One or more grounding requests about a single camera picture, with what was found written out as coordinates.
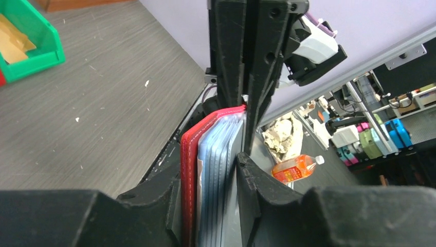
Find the red leather card holder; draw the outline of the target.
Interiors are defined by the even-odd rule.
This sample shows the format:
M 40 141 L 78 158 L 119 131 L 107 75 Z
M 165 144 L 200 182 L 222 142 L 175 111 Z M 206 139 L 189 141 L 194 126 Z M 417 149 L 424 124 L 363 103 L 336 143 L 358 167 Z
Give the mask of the red leather card holder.
M 241 246 L 234 161 L 245 108 L 214 111 L 181 137 L 182 246 Z

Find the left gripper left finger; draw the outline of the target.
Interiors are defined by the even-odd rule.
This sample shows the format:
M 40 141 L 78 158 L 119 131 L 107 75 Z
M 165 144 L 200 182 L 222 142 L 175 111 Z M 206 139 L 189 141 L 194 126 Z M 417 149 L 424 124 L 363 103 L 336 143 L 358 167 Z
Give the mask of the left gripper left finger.
M 1 191 L 1 246 L 180 246 L 179 169 L 113 199 L 97 190 Z

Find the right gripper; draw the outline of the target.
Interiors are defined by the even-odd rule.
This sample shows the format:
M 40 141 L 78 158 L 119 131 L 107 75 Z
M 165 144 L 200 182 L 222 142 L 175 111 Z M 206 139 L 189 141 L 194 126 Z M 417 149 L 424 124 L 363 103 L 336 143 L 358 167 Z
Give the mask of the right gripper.
M 288 12 L 306 14 L 310 7 L 309 0 L 255 1 L 255 4 L 244 140 L 244 152 L 248 155 L 264 114 L 261 107 L 272 85 L 271 76 L 283 43 Z M 217 100 L 223 108 L 242 103 L 246 9 L 247 1 L 208 2 L 211 72 L 216 75 Z

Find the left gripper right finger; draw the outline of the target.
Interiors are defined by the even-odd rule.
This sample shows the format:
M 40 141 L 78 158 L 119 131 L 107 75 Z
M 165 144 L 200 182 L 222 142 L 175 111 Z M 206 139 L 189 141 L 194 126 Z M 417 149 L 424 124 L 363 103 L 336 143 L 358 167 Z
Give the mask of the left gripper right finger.
M 435 190 L 328 186 L 298 193 L 237 155 L 243 246 L 435 246 Z

